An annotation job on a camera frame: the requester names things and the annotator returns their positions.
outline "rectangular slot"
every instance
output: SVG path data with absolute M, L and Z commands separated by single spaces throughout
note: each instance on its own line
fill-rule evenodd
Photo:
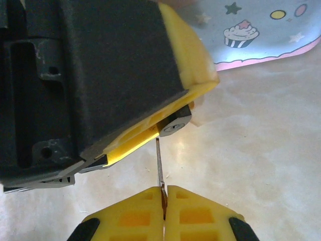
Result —
M 146 234 L 132 234 L 132 235 L 120 235 L 113 236 L 109 239 L 109 241 L 147 241 Z
M 180 212 L 180 224 L 214 223 L 210 209 L 188 208 Z
M 148 211 L 128 211 L 125 212 L 119 219 L 119 226 L 135 227 L 149 226 L 150 212 Z
M 215 231 L 182 232 L 181 241 L 219 241 Z

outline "star print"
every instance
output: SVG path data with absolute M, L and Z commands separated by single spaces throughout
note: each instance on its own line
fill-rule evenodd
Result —
M 207 16 L 205 13 L 202 13 L 202 15 L 196 15 L 196 18 L 198 19 L 198 24 L 208 24 L 209 20 L 212 19 L 212 17 Z
M 249 23 L 248 21 L 244 20 L 243 22 L 239 23 L 238 26 L 240 27 L 240 29 L 247 29 L 250 24 L 251 23 Z
M 227 9 L 226 14 L 237 14 L 237 11 L 242 9 L 236 6 L 236 2 L 233 2 L 232 5 L 225 5 L 225 8 Z
M 297 35 L 292 35 L 290 36 L 291 40 L 289 41 L 289 43 L 293 43 L 293 42 L 299 42 L 301 39 L 303 39 L 305 36 L 300 33 L 298 33 Z

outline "cupcake illustration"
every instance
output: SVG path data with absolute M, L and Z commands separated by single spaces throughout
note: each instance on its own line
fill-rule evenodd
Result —
M 259 31 L 247 20 L 224 30 L 225 44 L 231 48 L 245 48 L 259 35 Z

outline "yellow plastic part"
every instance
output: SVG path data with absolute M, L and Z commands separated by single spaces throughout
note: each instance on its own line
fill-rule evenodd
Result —
M 85 218 L 100 220 L 91 241 L 163 241 L 159 187 L 152 187 Z
M 165 241 L 236 241 L 229 218 L 244 217 L 178 186 L 168 186 Z
M 229 218 L 244 221 L 242 215 L 178 186 L 168 186 L 165 222 L 163 214 L 161 188 L 152 187 L 84 221 L 100 220 L 91 241 L 236 241 Z
M 159 4 L 159 9 L 172 45 L 182 85 L 189 91 L 180 99 L 124 131 L 106 147 L 101 155 L 107 155 L 107 166 L 157 137 L 160 131 L 156 127 L 158 122 L 219 83 L 214 61 L 193 29 L 171 7 Z

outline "white surface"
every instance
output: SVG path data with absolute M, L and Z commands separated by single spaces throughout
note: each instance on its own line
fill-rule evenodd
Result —
M 318 45 L 220 72 L 194 125 L 161 139 L 166 183 L 241 213 L 261 240 L 321 240 L 320 62 Z M 152 141 L 75 186 L 0 194 L 0 240 L 67 240 L 88 214 L 156 185 L 155 157 Z

